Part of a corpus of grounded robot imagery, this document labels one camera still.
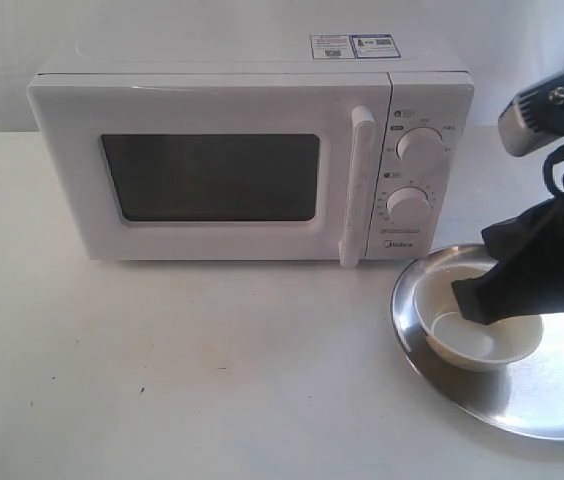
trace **metal plate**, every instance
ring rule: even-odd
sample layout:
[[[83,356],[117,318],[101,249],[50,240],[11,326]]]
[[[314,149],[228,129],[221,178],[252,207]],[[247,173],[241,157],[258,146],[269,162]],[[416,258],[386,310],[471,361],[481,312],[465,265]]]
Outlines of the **metal plate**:
[[[564,441],[564,314],[543,315],[544,336],[524,360],[473,373],[441,360],[424,338],[413,304],[418,282],[451,266],[494,264],[482,245],[450,247],[407,267],[391,300],[397,336],[413,368],[442,395],[474,417],[511,433]]]

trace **white table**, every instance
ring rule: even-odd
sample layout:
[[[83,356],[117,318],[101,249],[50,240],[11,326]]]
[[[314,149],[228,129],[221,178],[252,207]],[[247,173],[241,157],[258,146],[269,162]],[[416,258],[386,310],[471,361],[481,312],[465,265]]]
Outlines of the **white table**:
[[[541,160],[469,129],[436,244],[545,197]],[[404,266],[89,261],[41,137],[0,134],[0,478],[564,479],[413,372]]]

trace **bowl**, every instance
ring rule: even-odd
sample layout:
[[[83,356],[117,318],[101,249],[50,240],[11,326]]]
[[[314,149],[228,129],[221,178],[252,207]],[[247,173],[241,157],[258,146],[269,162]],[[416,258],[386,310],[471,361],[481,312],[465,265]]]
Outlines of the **bowl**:
[[[426,341],[446,362],[473,372],[495,370],[531,355],[543,334],[539,315],[480,325],[460,314],[451,283],[488,269],[452,267],[427,274],[415,290],[415,309]]]

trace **microwave control panel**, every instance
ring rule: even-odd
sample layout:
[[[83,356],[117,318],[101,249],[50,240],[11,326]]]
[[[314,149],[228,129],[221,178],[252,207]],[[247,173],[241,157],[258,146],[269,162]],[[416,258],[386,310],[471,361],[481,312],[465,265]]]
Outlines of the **microwave control panel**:
[[[429,254],[473,84],[466,73],[390,75],[393,94],[367,259]]]

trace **timer knob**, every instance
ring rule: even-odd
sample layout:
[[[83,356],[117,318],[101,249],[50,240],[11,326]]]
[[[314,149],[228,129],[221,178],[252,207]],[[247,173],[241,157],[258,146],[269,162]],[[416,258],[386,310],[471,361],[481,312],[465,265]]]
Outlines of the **timer knob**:
[[[415,228],[424,224],[431,212],[429,199],[419,188],[406,187],[394,192],[386,201],[389,220],[396,226]]]
[[[446,153],[440,134],[432,128],[415,128],[398,142],[398,157],[405,165],[426,171],[435,168]]]

